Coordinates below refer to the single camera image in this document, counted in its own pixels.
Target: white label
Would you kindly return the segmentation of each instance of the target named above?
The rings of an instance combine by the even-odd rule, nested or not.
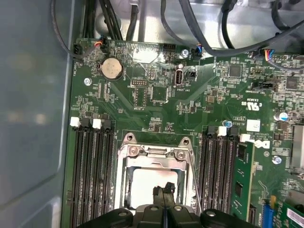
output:
[[[299,224],[301,227],[304,227],[304,218],[297,213],[293,212],[289,208],[287,208],[287,216],[295,221],[297,224]]]
[[[260,132],[260,120],[247,120],[246,131]]]
[[[262,107],[262,103],[258,102],[246,102],[242,101],[241,105],[247,105],[247,109],[250,111],[260,111],[260,107]]]

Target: black connector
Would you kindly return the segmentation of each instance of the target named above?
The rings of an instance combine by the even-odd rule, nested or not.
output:
[[[221,8],[222,13],[232,11],[237,1],[238,0],[225,0]]]

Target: mounting screw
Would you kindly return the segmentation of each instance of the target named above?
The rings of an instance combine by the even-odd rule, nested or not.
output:
[[[180,211],[181,209],[182,209],[181,206],[175,206],[175,207],[174,207],[174,210],[177,210],[177,211]]]
[[[272,158],[272,163],[275,165],[281,164],[282,162],[282,158],[280,158],[279,156],[273,156]]]
[[[187,49],[183,49],[180,53],[180,55],[183,57],[183,58],[188,58],[189,56],[189,51]]]
[[[121,213],[119,213],[118,215],[119,215],[119,216],[121,216],[121,217],[123,217],[123,216],[126,216],[126,215],[127,215],[127,213],[125,213],[125,212],[121,212]]]
[[[210,217],[214,217],[215,213],[213,211],[207,211],[206,214]]]
[[[186,156],[186,154],[185,154],[184,151],[178,151],[178,152],[176,153],[176,157],[177,157],[178,159],[184,159],[185,156]]]
[[[129,149],[129,154],[131,156],[136,156],[138,154],[138,149],[136,146],[131,146]]]
[[[92,84],[92,79],[90,79],[89,77],[86,77],[86,78],[84,79],[84,84],[85,84],[86,86],[90,86],[90,85]]]

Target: expansion slot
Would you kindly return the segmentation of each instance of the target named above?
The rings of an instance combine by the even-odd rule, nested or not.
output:
[[[113,132],[76,129],[71,227],[108,212],[112,153]]]
[[[218,209],[229,213],[236,149],[235,136],[203,134],[199,170],[202,210]]]

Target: chip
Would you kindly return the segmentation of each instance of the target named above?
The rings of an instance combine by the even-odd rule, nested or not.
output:
[[[286,81],[286,89],[297,89],[298,78],[288,77]]]
[[[246,147],[243,145],[238,146],[237,157],[244,160]]]
[[[243,191],[243,185],[241,185],[240,183],[236,182],[235,186],[234,186],[234,190],[236,195],[238,195],[239,197],[242,196],[242,191]]]
[[[213,106],[206,106],[206,111],[213,111]]]
[[[230,77],[241,77],[241,66],[239,65],[231,65],[229,71]]]
[[[214,103],[214,96],[207,96],[208,103]]]

